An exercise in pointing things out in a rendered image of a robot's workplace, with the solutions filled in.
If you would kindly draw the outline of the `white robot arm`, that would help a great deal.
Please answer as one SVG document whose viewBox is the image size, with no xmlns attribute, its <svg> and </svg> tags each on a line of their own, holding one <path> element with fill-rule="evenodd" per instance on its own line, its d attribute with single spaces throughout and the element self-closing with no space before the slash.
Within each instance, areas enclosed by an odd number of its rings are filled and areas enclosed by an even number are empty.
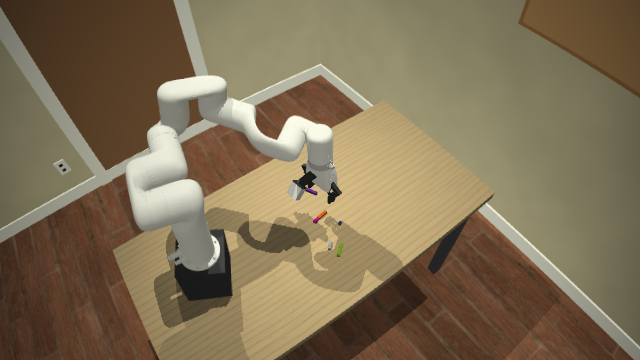
<svg viewBox="0 0 640 360">
<path fill-rule="evenodd" d="M 179 249 L 168 260 L 180 257 L 176 265 L 184 261 L 186 268 L 203 271 L 219 259 L 220 245 L 210 233 L 200 185 L 186 179 L 188 167 L 178 137 L 189 124 L 188 100 L 197 97 L 201 97 L 198 107 L 205 120 L 244 133 L 262 154 L 291 162 L 306 143 L 311 169 L 321 172 L 335 166 L 333 132 L 324 124 L 292 116 L 275 140 L 258 130 L 253 105 L 227 97 L 227 83 L 221 77 L 197 76 L 162 84 L 157 91 L 161 120 L 147 133 L 150 154 L 130 161 L 125 169 L 131 207 L 143 231 L 176 223 L 171 228 Z"/>
</svg>

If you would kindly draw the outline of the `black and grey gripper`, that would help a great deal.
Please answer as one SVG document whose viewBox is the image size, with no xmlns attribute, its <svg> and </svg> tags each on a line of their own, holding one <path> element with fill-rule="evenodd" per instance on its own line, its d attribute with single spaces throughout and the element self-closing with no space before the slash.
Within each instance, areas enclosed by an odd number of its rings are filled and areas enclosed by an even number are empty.
<svg viewBox="0 0 640 360">
<path fill-rule="evenodd" d="M 338 197 L 339 195 L 342 194 L 341 190 L 337 187 L 338 180 L 337 180 L 336 168 L 334 168 L 333 170 L 328 169 L 328 171 L 321 171 L 321 172 L 315 171 L 310 168 L 308 164 L 308 160 L 307 160 L 307 164 L 304 163 L 302 165 L 302 168 L 304 170 L 304 174 L 311 171 L 314 175 L 317 176 L 317 178 L 315 178 L 313 181 L 311 181 L 308 184 L 308 188 L 311 188 L 314 185 L 317 185 L 323 191 L 327 192 L 328 204 L 333 203 L 335 201 L 335 198 L 333 197 Z M 330 190 L 333 190 L 333 192 L 330 193 Z"/>
</svg>

